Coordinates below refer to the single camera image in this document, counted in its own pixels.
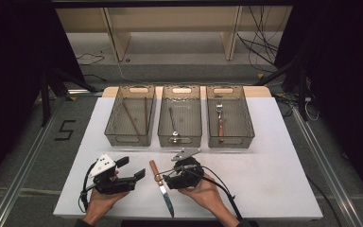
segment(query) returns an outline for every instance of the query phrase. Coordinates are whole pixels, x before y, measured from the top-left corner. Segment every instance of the human hand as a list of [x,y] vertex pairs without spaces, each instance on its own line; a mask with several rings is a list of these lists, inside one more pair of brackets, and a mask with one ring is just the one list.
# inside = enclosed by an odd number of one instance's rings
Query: human hand
[[[212,181],[215,179],[204,173],[204,177]],[[225,227],[235,227],[238,224],[237,218],[229,211],[220,198],[217,186],[213,183],[201,180],[196,187],[178,189],[183,195],[193,199],[203,208],[209,210]]]
[[95,188],[91,193],[90,204],[84,221],[90,225],[96,225],[113,207],[115,203],[129,194],[128,192],[117,193],[113,195],[100,194]]

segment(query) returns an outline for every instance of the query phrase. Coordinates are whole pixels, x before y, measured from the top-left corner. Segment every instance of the knife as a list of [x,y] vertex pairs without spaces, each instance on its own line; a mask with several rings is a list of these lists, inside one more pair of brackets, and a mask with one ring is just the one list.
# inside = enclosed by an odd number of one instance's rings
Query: knife
[[166,203],[167,209],[169,210],[172,218],[174,218],[175,211],[173,210],[172,201],[170,200],[169,195],[167,195],[166,188],[164,188],[164,183],[162,182],[162,180],[160,180],[161,177],[159,175],[158,168],[155,165],[155,161],[153,161],[153,160],[149,161],[149,165],[151,166],[152,172],[154,172],[155,181],[158,183],[159,188],[161,189],[161,193],[162,193],[162,196],[164,197],[164,202]]

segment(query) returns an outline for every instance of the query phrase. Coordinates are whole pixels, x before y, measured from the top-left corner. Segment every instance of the plastic container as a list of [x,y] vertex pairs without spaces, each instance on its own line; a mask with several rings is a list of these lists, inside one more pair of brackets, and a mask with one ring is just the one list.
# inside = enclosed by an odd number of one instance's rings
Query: plastic container
[[105,130],[112,146],[149,147],[155,114],[154,86],[121,86]]
[[255,133],[242,86],[208,86],[207,110],[209,148],[250,146]]
[[201,136],[199,86],[164,86],[158,129],[161,147],[199,148]]

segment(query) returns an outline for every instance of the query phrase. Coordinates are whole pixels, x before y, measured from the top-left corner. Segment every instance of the white table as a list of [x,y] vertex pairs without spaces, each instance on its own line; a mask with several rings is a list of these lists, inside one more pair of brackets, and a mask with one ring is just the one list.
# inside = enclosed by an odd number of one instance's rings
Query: white table
[[[107,214],[122,219],[171,219],[149,160],[155,160],[160,171],[170,169],[170,159],[180,151],[177,148],[161,148],[158,139],[159,112],[162,88],[157,87],[157,106],[154,118],[151,146],[112,147],[104,135],[113,97],[101,97],[95,104],[90,123],[82,139],[75,162],[69,173],[54,215],[63,218],[81,218],[78,196],[88,167],[102,154],[114,160],[124,156],[130,162],[118,170],[120,177],[132,176],[142,168],[146,177],[135,190]],[[202,153],[195,158],[210,167],[235,195],[235,203],[243,218],[319,219],[322,213],[311,187],[305,178],[302,165],[293,147],[284,120],[272,97],[248,97],[255,138],[249,148],[208,148],[207,115],[204,92],[201,93]],[[213,215],[180,194],[167,188],[175,209],[175,219],[213,219]],[[220,190],[225,204],[231,211],[226,195]]]

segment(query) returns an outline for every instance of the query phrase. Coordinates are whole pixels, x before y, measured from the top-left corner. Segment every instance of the gray floor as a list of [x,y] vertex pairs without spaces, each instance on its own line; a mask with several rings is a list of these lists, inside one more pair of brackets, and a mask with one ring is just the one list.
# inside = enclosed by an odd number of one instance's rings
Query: gray floor
[[[111,59],[112,55],[104,38],[94,37],[93,44],[90,41],[85,43],[86,37],[92,39],[88,35],[71,34],[69,38],[72,41],[76,55],[97,52],[96,54],[102,54],[106,57],[104,61],[94,65],[80,66],[84,74],[94,74],[107,80],[103,81],[94,76],[86,76],[89,84],[99,88],[135,83],[136,80],[155,84],[189,81],[202,82],[203,84],[215,82],[250,84],[258,80],[258,73],[262,73],[261,70],[249,65],[248,57],[251,57],[252,62],[255,62],[255,57],[250,55],[240,42],[237,42],[234,60],[225,61],[222,55],[223,49],[216,34],[183,33],[181,37],[179,36],[180,34],[176,33],[134,34],[125,57],[130,61],[122,61],[119,64]],[[268,70],[273,69],[269,65],[261,64],[260,66]],[[268,85],[269,90],[273,93],[280,93],[280,83],[282,81],[283,78],[274,80]],[[67,86],[69,89],[79,89],[74,84],[67,84]],[[58,218],[53,216],[52,213],[78,152],[78,146],[98,96],[73,96],[75,100],[67,99],[58,108],[55,121],[27,175],[19,197],[9,212],[4,226],[74,225],[74,220]],[[52,97],[51,104],[53,111],[55,111],[56,107],[59,106],[59,101],[55,100],[54,96]],[[290,107],[283,102],[279,103],[279,107],[281,114],[289,113]],[[318,110],[313,106],[309,106],[309,111],[316,113]],[[66,127],[69,127],[66,129],[71,129],[74,132],[70,140],[55,140],[67,136],[67,133],[59,132],[62,122],[65,120],[75,121],[66,124]],[[22,136],[0,167],[0,201],[33,146],[34,140],[41,130],[41,122],[42,103],[36,100]],[[325,181],[320,166],[311,152],[294,115],[286,116],[285,124],[302,162],[304,172],[326,194],[326,197],[333,205],[333,209],[337,212],[342,226],[350,226],[338,206],[337,199]],[[342,158],[340,153],[343,150],[338,145],[325,119],[320,115],[317,121],[309,120],[308,124],[315,133],[323,152],[333,164],[338,179],[363,222],[363,183],[355,173],[350,161]],[[258,220],[260,226],[338,226],[333,210],[327,204],[325,198],[313,184],[311,184],[311,187],[324,214],[322,219],[316,221]],[[104,219],[98,226],[120,226],[121,222],[121,220]]]

